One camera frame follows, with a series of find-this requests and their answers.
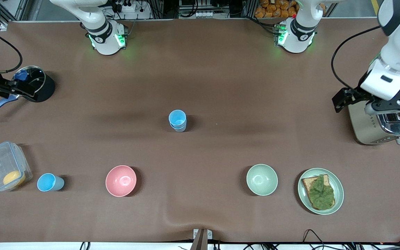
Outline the silver toaster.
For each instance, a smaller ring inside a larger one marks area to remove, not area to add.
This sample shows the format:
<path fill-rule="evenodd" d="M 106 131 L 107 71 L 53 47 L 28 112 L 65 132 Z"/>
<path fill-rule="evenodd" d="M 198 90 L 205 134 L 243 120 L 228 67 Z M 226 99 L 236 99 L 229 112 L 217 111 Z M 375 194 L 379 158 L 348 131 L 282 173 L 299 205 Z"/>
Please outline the silver toaster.
<path fill-rule="evenodd" d="M 398 92 L 394 98 L 400 98 Z M 378 145 L 395 140 L 400 145 L 399 113 L 368 115 L 365 106 L 375 100 L 381 100 L 371 95 L 370 101 L 361 101 L 348 106 L 351 124 L 360 144 Z"/>

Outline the yellow orange round fruit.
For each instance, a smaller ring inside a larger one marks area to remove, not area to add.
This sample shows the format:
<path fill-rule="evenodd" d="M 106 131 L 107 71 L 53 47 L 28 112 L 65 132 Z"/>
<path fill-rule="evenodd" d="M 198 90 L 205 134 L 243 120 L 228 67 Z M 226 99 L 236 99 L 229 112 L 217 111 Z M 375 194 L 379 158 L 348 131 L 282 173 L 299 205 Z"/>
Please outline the yellow orange round fruit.
<path fill-rule="evenodd" d="M 4 185 L 12 185 L 12 186 L 18 186 L 20 184 L 22 184 L 26 179 L 26 176 L 24 174 L 24 172 L 20 172 L 20 171 L 12 171 L 10 173 L 8 173 L 4 179 L 3 179 L 3 184 Z"/>

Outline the pale green plate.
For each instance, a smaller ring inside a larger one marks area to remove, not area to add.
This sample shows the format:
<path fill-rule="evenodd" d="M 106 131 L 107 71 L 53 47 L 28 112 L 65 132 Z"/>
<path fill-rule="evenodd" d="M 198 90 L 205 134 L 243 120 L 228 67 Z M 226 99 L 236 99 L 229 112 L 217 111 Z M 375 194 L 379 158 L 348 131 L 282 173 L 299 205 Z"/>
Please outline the pale green plate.
<path fill-rule="evenodd" d="M 300 201 L 311 212 L 331 215 L 343 204 L 344 191 L 340 180 L 329 170 L 306 170 L 299 179 L 297 192 Z"/>

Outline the bag of orange bread rolls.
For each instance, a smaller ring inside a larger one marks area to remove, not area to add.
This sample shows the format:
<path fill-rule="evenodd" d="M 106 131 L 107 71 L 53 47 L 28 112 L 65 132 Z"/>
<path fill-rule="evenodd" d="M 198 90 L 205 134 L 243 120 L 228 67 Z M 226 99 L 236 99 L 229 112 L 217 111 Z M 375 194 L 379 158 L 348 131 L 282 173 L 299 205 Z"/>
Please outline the bag of orange bread rolls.
<path fill-rule="evenodd" d="M 259 0 L 254 11 L 256 18 L 295 17 L 300 9 L 295 0 Z"/>

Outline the pale green bowl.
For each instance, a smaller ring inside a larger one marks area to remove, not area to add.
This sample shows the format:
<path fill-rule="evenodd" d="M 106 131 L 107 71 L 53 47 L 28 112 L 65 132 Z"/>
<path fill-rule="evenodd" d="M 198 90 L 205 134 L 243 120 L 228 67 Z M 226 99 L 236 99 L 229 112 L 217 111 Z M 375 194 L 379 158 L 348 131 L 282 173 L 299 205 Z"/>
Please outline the pale green bowl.
<path fill-rule="evenodd" d="M 268 196 L 276 191 L 279 179 L 277 172 L 271 166 L 256 164 L 249 168 L 246 183 L 255 195 Z"/>

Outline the pink bowl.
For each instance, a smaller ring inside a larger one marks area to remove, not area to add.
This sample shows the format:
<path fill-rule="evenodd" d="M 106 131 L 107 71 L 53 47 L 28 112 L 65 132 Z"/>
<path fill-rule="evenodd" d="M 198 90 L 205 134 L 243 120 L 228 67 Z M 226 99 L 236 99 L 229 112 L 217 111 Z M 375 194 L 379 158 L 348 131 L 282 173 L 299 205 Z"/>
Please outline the pink bowl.
<path fill-rule="evenodd" d="M 105 187 L 114 197 L 125 197 L 132 193 L 137 183 L 135 171 L 129 166 L 116 166 L 109 171 Z"/>

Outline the metal table bracket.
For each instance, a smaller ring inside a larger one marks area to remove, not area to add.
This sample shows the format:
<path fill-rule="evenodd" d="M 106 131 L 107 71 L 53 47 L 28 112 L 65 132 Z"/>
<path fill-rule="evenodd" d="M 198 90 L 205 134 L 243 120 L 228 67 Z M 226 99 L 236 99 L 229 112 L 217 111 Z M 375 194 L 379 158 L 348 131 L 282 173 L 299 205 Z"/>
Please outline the metal table bracket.
<path fill-rule="evenodd" d="M 208 250 L 208 240 L 212 240 L 212 235 L 213 233 L 209 229 L 195 229 L 190 250 Z"/>

